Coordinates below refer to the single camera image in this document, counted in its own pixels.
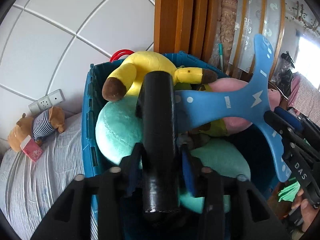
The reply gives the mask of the person right hand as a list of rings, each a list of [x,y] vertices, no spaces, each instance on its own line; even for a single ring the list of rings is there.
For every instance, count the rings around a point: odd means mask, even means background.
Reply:
[[[313,206],[308,202],[307,199],[303,198],[304,191],[303,189],[299,189],[296,197],[291,205],[291,209],[296,209],[300,207],[301,214],[303,217],[302,231],[306,232],[314,218],[316,217],[319,209],[314,209]]]

